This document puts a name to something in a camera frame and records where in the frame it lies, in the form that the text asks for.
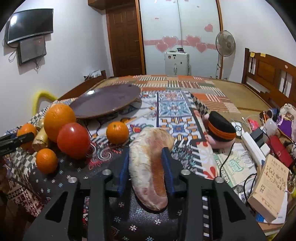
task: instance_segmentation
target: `wooden headboard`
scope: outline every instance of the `wooden headboard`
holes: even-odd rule
[[[272,107],[296,106],[296,67],[284,60],[246,48],[242,84]]]

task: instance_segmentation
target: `orange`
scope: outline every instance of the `orange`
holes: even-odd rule
[[[74,111],[65,104],[55,104],[45,114],[44,130],[50,140],[57,142],[61,128],[72,122],[76,122]]]
[[[27,134],[30,132],[33,132],[34,136],[37,135],[37,130],[36,130],[35,126],[33,126],[32,124],[26,123],[18,130],[17,136],[19,137],[21,135],[24,135],[24,134]],[[29,149],[32,145],[32,142],[33,141],[22,144],[20,147],[23,149]]]
[[[36,164],[43,174],[53,173],[58,165],[57,156],[48,148],[42,149],[36,154]]]
[[[120,121],[114,121],[107,126],[106,135],[110,143],[123,144],[129,137],[128,127]]]

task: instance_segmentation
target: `wooden door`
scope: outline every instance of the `wooden door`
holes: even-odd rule
[[[135,4],[108,9],[107,26],[114,76],[142,74]]]

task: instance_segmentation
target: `orange stripe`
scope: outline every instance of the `orange stripe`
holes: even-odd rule
[[[237,135],[236,133],[228,133],[228,132],[221,131],[221,130],[217,129],[216,127],[214,127],[211,124],[211,122],[209,122],[207,126],[216,136],[221,137],[226,140],[232,140]]]

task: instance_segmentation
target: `black hat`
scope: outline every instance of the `black hat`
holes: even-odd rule
[[[217,141],[229,142],[237,135],[233,125],[216,111],[210,113],[208,129],[209,135]]]

